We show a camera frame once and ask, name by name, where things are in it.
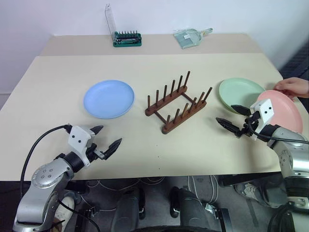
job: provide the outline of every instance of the black cable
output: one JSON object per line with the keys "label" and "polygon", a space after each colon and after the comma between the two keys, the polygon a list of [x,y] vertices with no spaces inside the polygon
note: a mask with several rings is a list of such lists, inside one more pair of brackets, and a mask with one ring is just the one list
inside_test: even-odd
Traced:
{"label": "black cable", "polygon": [[53,131],[56,131],[58,129],[61,129],[61,128],[66,128],[68,125],[63,125],[63,126],[59,126],[59,127],[55,127],[53,129],[50,129],[49,131],[45,132],[44,134],[42,134],[37,141],[35,141],[35,143],[32,145],[28,155],[27,155],[27,158],[26,158],[26,161],[24,163],[24,167],[23,167],[23,171],[21,172],[21,176],[20,176],[20,199],[23,198],[24,196],[24,179],[25,179],[25,173],[26,173],[26,168],[27,168],[27,165],[28,165],[28,162],[29,162],[29,159],[33,153],[33,150],[34,148],[36,147],[36,145],[39,143],[39,141],[41,141],[42,138],[44,138],[46,135],[48,135],[49,133],[53,132]]}
{"label": "black cable", "polygon": [[283,218],[283,215],[289,210],[289,208],[291,208],[291,205],[288,205],[285,210],[283,210],[280,214],[278,214],[277,216],[277,221],[278,221],[278,225],[279,225],[279,228],[278,228],[278,232],[281,232],[282,230],[282,218]]}
{"label": "black cable", "polygon": [[273,220],[279,216],[281,217],[282,214],[284,214],[284,212],[288,209],[289,207],[289,204],[284,204],[284,205],[281,205],[279,208],[278,208],[278,211],[276,213],[273,214],[273,216],[270,218],[269,220],[269,224],[268,224],[268,227],[267,227],[267,232],[271,232],[271,227],[272,227],[272,224],[273,224]]}
{"label": "black cable", "polygon": [[258,137],[265,138],[265,139],[270,139],[270,140],[276,140],[276,141],[284,141],[284,142],[291,142],[291,143],[301,143],[301,144],[309,144],[309,141],[305,140],[297,140],[297,139],[283,139],[283,138],[276,138],[276,137],[271,137],[263,134],[259,134],[255,132],[251,126],[251,122],[248,121],[248,128],[251,133],[257,135]]}
{"label": "black cable", "polygon": [[70,210],[72,213],[75,213],[75,214],[81,216],[82,218],[88,220],[89,222],[91,222],[96,227],[97,231],[100,232],[100,228],[98,227],[98,225],[93,220],[87,218],[86,216],[82,215],[81,213],[75,211],[74,209],[71,209],[71,208],[67,207],[64,203],[62,203],[61,200],[58,200],[58,201],[59,201],[60,205],[65,207],[67,210]]}
{"label": "black cable", "polygon": [[57,222],[57,223],[54,223],[54,224],[51,226],[51,228],[49,228],[49,230],[47,230],[47,231],[50,231],[53,227],[56,227],[57,225],[61,224],[61,223],[64,222],[64,221],[65,221],[65,220],[59,221],[59,222]]}

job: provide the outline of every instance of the pink plate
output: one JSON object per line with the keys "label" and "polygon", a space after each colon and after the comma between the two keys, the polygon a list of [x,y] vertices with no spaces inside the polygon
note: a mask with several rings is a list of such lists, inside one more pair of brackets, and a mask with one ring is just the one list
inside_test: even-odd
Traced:
{"label": "pink plate", "polygon": [[294,102],[292,102],[291,99],[289,99],[283,93],[275,90],[267,90],[261,93],[257,99],[271,100],[275,113],[270,122],[271,125],[277,124],[291,131],[298,133],[303,132],[303,121],[297,107],[295,106]]}

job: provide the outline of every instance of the blue plate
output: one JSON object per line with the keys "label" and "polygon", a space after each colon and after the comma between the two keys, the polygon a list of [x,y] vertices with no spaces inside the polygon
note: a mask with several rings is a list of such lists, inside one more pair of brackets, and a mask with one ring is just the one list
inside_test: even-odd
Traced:
{"label": "blue plate", "polygon": [[84,96],[84,107],[94,117],[119,117],[132,107],[133,89],[125,82],[102,81],[92,86]]}

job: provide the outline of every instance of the white wall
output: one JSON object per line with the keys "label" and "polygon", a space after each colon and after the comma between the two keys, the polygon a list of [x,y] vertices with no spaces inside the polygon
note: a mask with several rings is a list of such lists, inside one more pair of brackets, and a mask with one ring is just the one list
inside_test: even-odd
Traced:
{"label": "white wall", "polygon": [[11,92],[51,35],[142,34],[214,28],[247,33],[280,68],[309,37],[308,0],[0,0],[0,93]]}
{"label": "white wall", "polygon": [[0,94],[0,110],[2,106],[5,104],[6,100],[8,100],[10,95],[1,95]]}

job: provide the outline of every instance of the cable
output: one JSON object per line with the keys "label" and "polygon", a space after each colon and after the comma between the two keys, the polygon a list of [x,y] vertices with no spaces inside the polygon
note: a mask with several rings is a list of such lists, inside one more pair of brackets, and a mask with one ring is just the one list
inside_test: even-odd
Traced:
{"label": "cable", "polygon": [[64,221],[65,221],[65,220],[59,221],[59,222],[57,222],[57,223],[54,223],[47,231],[51,231],[51,229],[52,229],[53,227],[56,227],[57,225],[61,224],[61,223],[64,222]]}
{"label": "cable", "polygon": [[268,227],[267,227],[267,232],[271,232],[271,227],[272,227],[272,224],[273,224],[273,221],[275,219],[275,217],[279,216],[281,217],[282,214],[284,214],[284,212],[288,209],[289,207],[289,204],[284,204],[284,205],[281,205],[279,208],[278,208],[278,211],[276,213],[273,214],[273,216],[271,216],[270,220],[269,220],[269,224],[268,224]]}
{"label": "cable", "polygon": [[258,137],[265,138],[265,139],[270,139],[270,140],[275,140],[275,141],[284,141],[284,142],[291,142],[291,143],[301,143],[301,144],[309,144],[309,141],[304,141],[304,140],[297,140],[297,139],[283,139],[283,138],[276,138],[276,137],[271,137],[263,134],[259,134],[255,132],[252,128],[251,122],[248,122],[248,128],[251,133],[255,134]]}
{"label": "cable", "polygon": [[216,181],[217,194],[216,194],[216,198],[214,199],[214,201],[210,202],[211,204],[215,203],[218,200],[218,192],[219,192],[219,184],[218,184],[217,178],[214,175],[212,175],[212,177]]}
{"label": "cable", "polygon": [[58,201],[59,201],[59,204],[62,205],[63,207],[65,207],[67,210],[70,210],[71,212],[73,212],[73,213],[81,216],[82,218],[88,220],[90,223],[92,223],[96,227],[97,231],[100,232],[100,228],[98,227],[98,225],[93,220],[87,218],[86,216],[82,215],[81,213],[75,211],[74,209],[67,207],[64,203],[62,203],[61,200],[58,200]]}
{"label": "cable", "polygon": [[212,203],[213,197],[214,197],[214,186],[213,186],[213,180],[212,180],[211,175],[209,176],[209,178],[211,180],[211,188],[212,188],[212,195],[211,195],[211,199],[210,199],[209,203]]}
{"label": "cable", "polygon": [[[82,198],[82,200],[87,204],[87,205],[89,205],[90,207],[93,207],[91,204],[89,204],[86,200],[85,200],[85,198],[81,195],[81,198]],[[99,211],[103,211],[103,212],[110,212],[110,211],[115,211],[116,210],[116,207],[115,208],[113,208],[113,209],[100,209]]]}
{"label": "cable", "polygon": [[188,189],[191,192],[191,188],[190,188],[190,182],[189,182],[189,176],[188,176]]}
{"label": "cable", "polygon": [[63,126],[59,126],[59,127],[55,127],[53,129],[50,129],[48,130],[47,132],[45,132],[44,134],[42,134],[38,139],[37,141],[35,141],[35,143],[32,145],[28,155],[27,155],[27,158],[25,160],[25,163],[24,163],[24,166],[23,166],[23,171],[21,172],[21,176],[20,176],[20,199],[23,198],[24,196],[24,179],[25,179],[25,173],[26,173],[26,168],[27,168],[27,165],[28,165],[28,162],[30,160],[30,157],[33,153],[33,150],[35,149],[36,145],[39,143],[39,141],[41,141],[42,138],[44,138],[46,135],[48,135],[49,133],[53,132],[53,131],[56,131],[58,129],[61,129],[61,128],[65,128],[67,127],[68,125],[63,125]]}
{"label": "cable", "polygon": [[161,177],[161,178],[159,178],[158,180],[152,180],[152,179],[150,179],[149,177],[147,177],[147,180],[150,181],[150,182],[158,182],[158,181],[162,180],[163,178],[164,178],[164,177]]}
{"label": "cable", "polygon": [[116,210],[116,208],[114,208],[114,209],[100,209],[100,211],[102,211],[102,212],[111,212],[111,211],[115,211]]}
{"label": "cable", "polygon": [[92,205],[91,204],[89,204],[86,200],[85,200],[85,198],[81,195],[81,198],[82,198],[82,200],[87,204],[87,205],[89,205],[90,207],[92,207]]}
{"label": "cable", "polygon": [[130,185],[130,186],[127,186],[127,187],[124,187],[124,188],[121,188],[121,189],[109,188],[109,187],[103,185],[100,181],[98,181],[98,184],[101,185],[103,188],[106,188],[106,189],[108,189],[108,190],[112,190],[112,191],[122,191],[122,190],[125,190],[125,189],[128,189],[128,188],[130,188],[130,187],[133,187],[133,186],[137,185],[140,181],[141,181],[141,180],[140,180],[140,178],[139,178],[134,184],[132,184],[132,185]]}
{"label": "cable", "polygon": [[94,187],[96,187],[96,186],[99,185],[100,181],[97,180],[97,184],[96,184],[96,185],[93,185],[93,186],[89,185],[88,183],[89,183],[89,181],[86,182],[87,187],[89,187],[89,188],[94,188]]}
{"label": "cable", "polygon": [[195,186],[195,181],[194,181],[194,177],[193,176],[191,176],[192,177],[192,180],[193,180],[193,185],[194,185],[194,192],[195,192],[195,195],[197,196],[197,198],[198,198],[198,195],[197,195],[197,187]]}
{"label": "cable", "polygon": [[160,181],[158,181],[158,182],[156,182],[156,183],[153,183],[153,184],[147,183],[147,182],[142,181],[142,180],[140,180],[140,181],[141,181],[142,183],[146,184],[146,185],[158,185],[158,184],[160,184],[163,180],[164,180],[164,177],[163,177]]}

